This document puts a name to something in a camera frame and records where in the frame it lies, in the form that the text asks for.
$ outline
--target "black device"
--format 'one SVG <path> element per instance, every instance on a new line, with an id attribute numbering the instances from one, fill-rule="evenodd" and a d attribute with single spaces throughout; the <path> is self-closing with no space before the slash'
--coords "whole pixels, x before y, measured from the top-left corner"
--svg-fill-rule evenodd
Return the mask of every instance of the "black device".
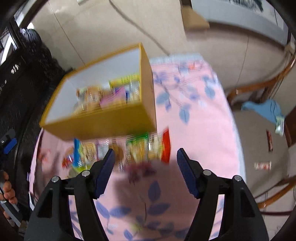
<path id="1" fill-rule="evenodd" d="M 208 241 L 216 213 L 218 195 L 225 195 L 223 218 L 217 241 L 268 241 L 258 206 L 240 176 L 217 177 L 190 160 L 183 149 L 178 164 L 189 190 L 195 185 L 200 203 L 185 240 Z M 103 194 L 115 163 L 115 153 L 108 151 L 102 161 L 77 177 L 61 180 L 53 177 L 41 194 L 30 217 L 25 241 L 73 241 L 74 236 L 68 195 L 74 195 L 81 232 L 85 241 L 107 241 L 93 199 Z"/>

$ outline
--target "blue cloth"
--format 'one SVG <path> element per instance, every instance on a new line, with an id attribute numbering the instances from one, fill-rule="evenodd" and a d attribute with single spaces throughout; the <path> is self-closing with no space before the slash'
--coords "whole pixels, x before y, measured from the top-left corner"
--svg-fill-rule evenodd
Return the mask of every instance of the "blue cloth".
<path id="1" fill-rule="evenodd" d="M 279 104 L 271 99 L 262 104 L 247 101 L 242 105 L 241 110 L 253 110 L 274 124 L 276 124 L 276 116 L 282 116 Z"/>

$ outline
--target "pink tablecloth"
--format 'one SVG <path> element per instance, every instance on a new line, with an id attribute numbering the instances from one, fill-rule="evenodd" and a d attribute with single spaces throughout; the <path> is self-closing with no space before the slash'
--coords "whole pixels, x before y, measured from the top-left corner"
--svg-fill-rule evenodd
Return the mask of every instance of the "pink tablecloth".
<path id="1" fill-rule="evenodd" d="M 170 57 L 151 61 L 154 77 L 157 130 L 169 127 L 171 160 L 156 164 L 155 176 L 130 184 L 126 173 L 113 172 L 105 193 L 95 200 L 109 240 L 183 240 L 199 201 L 189 192 L 176 163 L 184 148 L 188 156 L 217 176 L 240 174 L 233 117 L 224 91 L 212 68 L 200 56 Z M 65 150 L 73 143 L 41 132 L 34 152 L 30 192 L 35 199 L 54 175 L 62 179 Z M 70 197 L 74 233 L 82 238 Z M 223 212 L 219 197 L 211 239 L 218 235 Z"/>

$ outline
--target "finger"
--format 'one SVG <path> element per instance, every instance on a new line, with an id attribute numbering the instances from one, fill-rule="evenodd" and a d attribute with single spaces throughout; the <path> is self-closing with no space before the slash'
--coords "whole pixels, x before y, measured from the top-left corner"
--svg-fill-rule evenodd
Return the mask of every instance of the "finger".
<path id="1" fill-rule="evenodd" d="M 13 197 L 13 198 L 9 199 L 9 202 L 11 204 L 17 204 L 17 198 L 16 197 Z"/>
<path id="2" fill-rule="evenodd" d="M 4 179 L 5 180 L 8 180 L 9 179 L 9 176 L 8 176 L 7 172 L 3 172 L 3 176 L 4 176 Z"/>
<path id="3" fill-rule="evenodd" d="M 13 189 L 11 189 L 9 192 L 4 193 L 4 197 L 6 199 L 11 199 L 11 198 L 15 197 L 15 191 Z"/>
<path id="4" fill-rule="evenodd" d="M 9 215 L 7 214 L 7 212 L 4 211 L 3 214 L 4 214 L 4 217 L 6 217 L 6 219 L 10 219 Z"/>
<path id="5" fill-rule="evenodd" d="M 4 192 L 9 192 L 11 190 L 11 183 L 10 183 L 10 181 L 6 181 L 4 183 L 2 190 Z"/>

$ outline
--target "gray tool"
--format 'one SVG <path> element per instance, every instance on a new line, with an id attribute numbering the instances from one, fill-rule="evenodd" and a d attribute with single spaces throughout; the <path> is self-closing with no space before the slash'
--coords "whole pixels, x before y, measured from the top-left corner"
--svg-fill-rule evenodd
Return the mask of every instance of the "gray tool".
<path id="1" fill-rule="evenodd" d="M 0 192 L 4 194 L 3 192 L 3 186 L 6 182 L 3 170 L 0 170 Z M 20 209 L 16 204 L 11 204 L 8 200 L 0 200 L 0 204 L 3 207 L 3 209 L 6 211 L 6 213 L 11 217 L 11 219 L 15 222 L 15 224 L 20 227 L 20 224 L 22 222 L 22 214 L 20 213 Z"/>

